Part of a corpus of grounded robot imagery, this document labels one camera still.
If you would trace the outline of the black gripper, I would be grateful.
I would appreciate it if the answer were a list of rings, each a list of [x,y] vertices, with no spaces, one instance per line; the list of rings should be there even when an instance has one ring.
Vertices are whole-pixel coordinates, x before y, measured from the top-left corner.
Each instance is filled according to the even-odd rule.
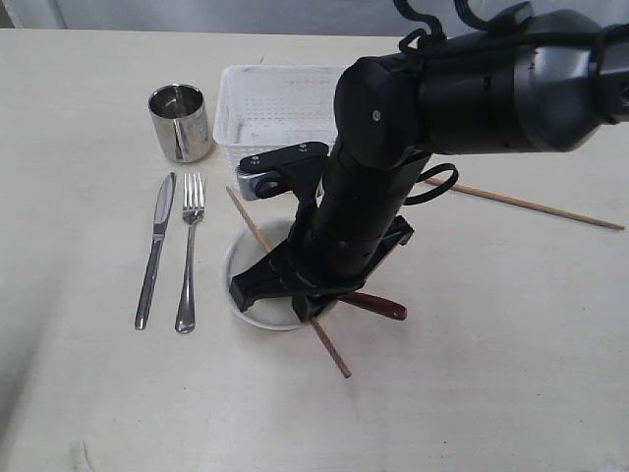
[[[241,312],[263,299],[290,298],[307,323],[372,272],[413,234],[399,215],[414,185],[414,161],[377,169],[343,147],[330,147],[314,198],[298,200],[286,238],[232,277],[229,292]]]

